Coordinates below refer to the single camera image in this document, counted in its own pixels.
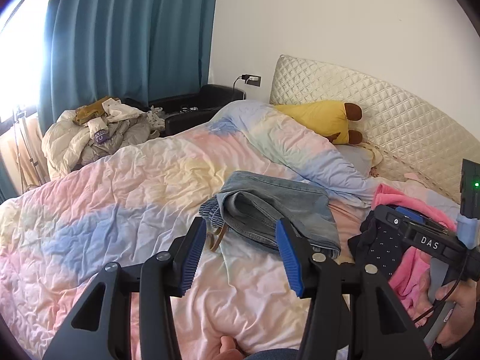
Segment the pile of clothes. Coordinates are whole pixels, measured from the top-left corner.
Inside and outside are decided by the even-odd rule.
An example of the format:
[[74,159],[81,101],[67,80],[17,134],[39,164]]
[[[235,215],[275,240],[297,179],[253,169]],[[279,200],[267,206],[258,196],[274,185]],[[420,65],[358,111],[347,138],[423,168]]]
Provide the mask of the pile of clothes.
[[158,138],[165,129],[161,109],[143,112],[104,97],[64,111],[42,139],[51,180],[60,179],[118,149]]

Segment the black polka dot fabric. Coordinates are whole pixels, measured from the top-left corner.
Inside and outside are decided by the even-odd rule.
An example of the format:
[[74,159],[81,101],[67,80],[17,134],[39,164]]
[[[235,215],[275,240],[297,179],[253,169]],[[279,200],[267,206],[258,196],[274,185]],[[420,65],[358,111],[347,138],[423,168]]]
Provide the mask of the black polka dot fabric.
[[348,241],[355,263],[373,264],[389,279],[409,246],[402,242],[402,236],[395,229],[376,221],[373,211],[360,225],[360,232]]

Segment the brown plush ears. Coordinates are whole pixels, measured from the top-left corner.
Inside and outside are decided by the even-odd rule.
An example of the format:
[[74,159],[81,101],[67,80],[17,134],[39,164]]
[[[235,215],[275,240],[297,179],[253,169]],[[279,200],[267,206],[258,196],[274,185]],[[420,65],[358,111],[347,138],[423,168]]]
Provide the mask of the brown plush ears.
[[363,140],[363,135],[360,131],[349,130],[349,144],[358,145]]
[[354,103],[345,103],[345,113],[347,120],[356,122],[362,118],[362,109]]

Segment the quilted headboard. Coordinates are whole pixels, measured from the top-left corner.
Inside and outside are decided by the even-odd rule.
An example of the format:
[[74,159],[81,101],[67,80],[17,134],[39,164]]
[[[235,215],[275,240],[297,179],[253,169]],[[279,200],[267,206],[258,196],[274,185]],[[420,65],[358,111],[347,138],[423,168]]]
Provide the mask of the quilted headboard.
[[462,158],[480,162],[480,142],[452,118],[387,82],[346,67],[281,55],[271,104],[317,100],[357,103],[363,110],[351,128],[383,154],[380,176],[404,180],[416,173],[433,190],[460,200]]

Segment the black cable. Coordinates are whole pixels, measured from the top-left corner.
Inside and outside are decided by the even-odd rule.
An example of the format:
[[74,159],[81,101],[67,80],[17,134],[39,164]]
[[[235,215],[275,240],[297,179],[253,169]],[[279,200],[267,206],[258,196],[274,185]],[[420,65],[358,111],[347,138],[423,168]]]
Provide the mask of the black cable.
[[453,294],[453,292],[455,291],[455,288],[457,288],[458,284],[460,283],[460,278],[462,277],[462,275],[465,271],[465,268],[467,266],[467,261],[469,260],[470,253],[471,253],[471,250],[469,250],[466,253],[465,261],[463,262],[463,266],[462,266],[462,270],[460,271],[460,274],[458,275],[457,280],[455,280],[455,284],[453,284],[453,287],[450,289],[450,291],[448,291],[448,293],[436,305],[430,307],[426,312],[424,312],[423,314],[421,314],[420,316],[415,318],[413,320],[413,323],[417,323],[422,318],[425,318],[427,315],[429,315],[431,312],[434,312],[438,307],[443,306],[445,304],[446,300],[449,298],[450,295]]
[[238,76],[237,79],[235,81],[233,81],[233,92],[232,92],[232,99],[231,99],[231,102],[234,100],[234,97],[235,97],[235,84],[237,83],[238,80],[240,80],[242,78],[242,76]]

